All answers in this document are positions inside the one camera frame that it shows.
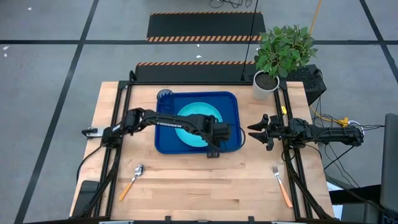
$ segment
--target blue tray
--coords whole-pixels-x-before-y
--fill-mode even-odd
[[[238,102],[236,101],[236,97],[227,91],[173,93],[165,95],[158,100],[156,112],[177,115],[184,106],[195,102],[204,102],[214,106],[220,112],[223,122],[240,127]],[[222,152],[233,152],[240,148],[242,136],[241,130],[237,127],[231,126],[229,140],[221,142],[220,148]],[[155,127],[155,147],[163,154],[207,153],[207,146],[189,146],[177,136],[174,128],[166,126]]]

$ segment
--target teal plate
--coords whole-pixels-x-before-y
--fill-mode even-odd
[[[180,110],[180,112],[178,112],[178,115],[180,116],[188,116],[191,114],[213,115],[215,118],[218,119],[218,122],[223,122],[220,112],[218,112],[218,110],[214,106],[211,106],[208,103],[203,103],[203,102],[191,103],[188,104],[187,106],[184,106]],[[181,139],[181,141],[183,141],[185,144],[189,146],[205,147],[208,145],[208,143],[202,140],[200,136],[190,134],[186,132],[184,129],[175,128],[175,131],[177,132],[177,136]]]

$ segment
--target wooden tabletop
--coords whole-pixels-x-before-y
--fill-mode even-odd
[[[117,82],[102,83],[92,126],[110,125],[117,85]],[[247,126],[260,122],[264,113],[276,114],[274,97],[269,97],[266,101],[256,101],[252,97],[251,86],[138,85],[132,88],[129,108],[155,110],[156,94],[164,88],[173,92],[233,93],[238,100],[240,123],[246,134],[250,132]],[[288,91],[293,116],[311,123],[302,83],[288,83]],[[284,105],[282,92],[280,96]],[[266,151],[265,145],[247,136],[246,143],[240,150],[222,153],[218,159],[207,159],[205,154],[159,153],[154,146],[154,131],[155,127],[149,126],[134,136],[124,136],[111,219],[164,220],[165,216],[170,215],[172,220],[245,221],[248,216],[254,216],[257,221],[294,220],[293,210],[286,206],[271,171],[271,166],[277,164],[290,195],[286,166],[281,159],[280,141],[275,140],[274,149]],[[99,144],[100,139],[88,140],[85,156]],[[99,181],[104,152],[104,149],[97,152],[81,168],[71,214],[81,182]],[[302,161],[309,191],[323,209],[333,216],[319,153],[306,147],[302,149]],[[145,165],[145,172],[138,177],[124,200],[119,202],[118,198],[133,177],[134,168],[138,164]],[[302,194],[298,188],[297,194],[301,216],[305,217]],[[100,215],[105,214],[107,196],[108,193],[103,196]]]

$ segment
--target white pot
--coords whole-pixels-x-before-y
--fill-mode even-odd
[[[271,90],[263,90],[256,83],[256,76],[260,73],[263,73],[263,72],[258,71],[254,75],[254,78],[253,78],[253,97],[256,100],[266,100],[279,87],[279,77],[276,77],[277,84],[276,84],[275,88],[273,88]]]

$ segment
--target gray floor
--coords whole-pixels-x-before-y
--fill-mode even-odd
[[[92,0],[0,1],[0,40],[78,40]],[[397,1],[366,1],[386,40],[398,40]],[[284,24],[310,26],[317,1],[261,1],[267,28]],[[99,0],[88,40],[143,40],[149,14],[165,11],[252,11],[225,4],[211,9],[206,0]],[[377,40],[359,1],[323,1],[313,32],[317,40]],[[103,81],[126,79],[138,62],[244,60],[247,45],[85,45],[80,55],[49,152],[25,222],[67,218],[75,173],[86,141],[80,134],[91,124]],[[251,46],[249,59],[255,54]],[[383,124],[398,113],[398,84],[379,45],[318,45],[312,59],[323,71],[328,90],[322,113],[361,124]],[[394,58],[398,46],[389,45]],[[0,44],[0,210],[2,223],[15,220],[49,127],[76,45]],[[342,157],[360,186],[379,184],[383,130],[368,131],[363,146]],[[347,146],[332,144],[337,154]],[[330,148],[329,156],[334,157]],[[323,162],[329,160],[323,152]],[[346,182],[335,166],[326,173]]]

